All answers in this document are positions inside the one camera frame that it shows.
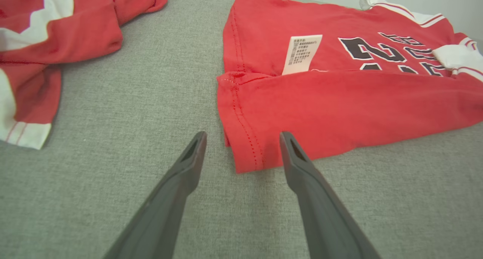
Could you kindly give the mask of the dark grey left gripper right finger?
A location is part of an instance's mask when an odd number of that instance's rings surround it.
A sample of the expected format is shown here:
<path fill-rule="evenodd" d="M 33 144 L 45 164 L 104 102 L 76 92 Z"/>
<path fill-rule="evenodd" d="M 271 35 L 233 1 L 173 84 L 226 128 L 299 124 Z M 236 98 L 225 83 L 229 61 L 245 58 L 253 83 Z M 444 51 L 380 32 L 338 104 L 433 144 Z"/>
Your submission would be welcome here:
<path fill-rule="evenodd" d="M 281 132 L 280 149 L 288 186 L 300 206 L 312 259 L 379 259 L 327 180 L 290 132 Z"/>

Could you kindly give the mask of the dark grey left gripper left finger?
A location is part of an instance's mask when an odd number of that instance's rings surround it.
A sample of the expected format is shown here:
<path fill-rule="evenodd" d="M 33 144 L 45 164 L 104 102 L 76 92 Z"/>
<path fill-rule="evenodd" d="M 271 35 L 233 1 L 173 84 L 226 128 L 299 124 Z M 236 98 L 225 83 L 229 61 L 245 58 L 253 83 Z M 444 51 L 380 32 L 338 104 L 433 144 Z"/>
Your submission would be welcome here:
<path fill-rule="evenodd" d="M 107 251 L 106 259 L 171 259 L 186 199 L 197 188 L 207 145 L 198 132 Z"/>

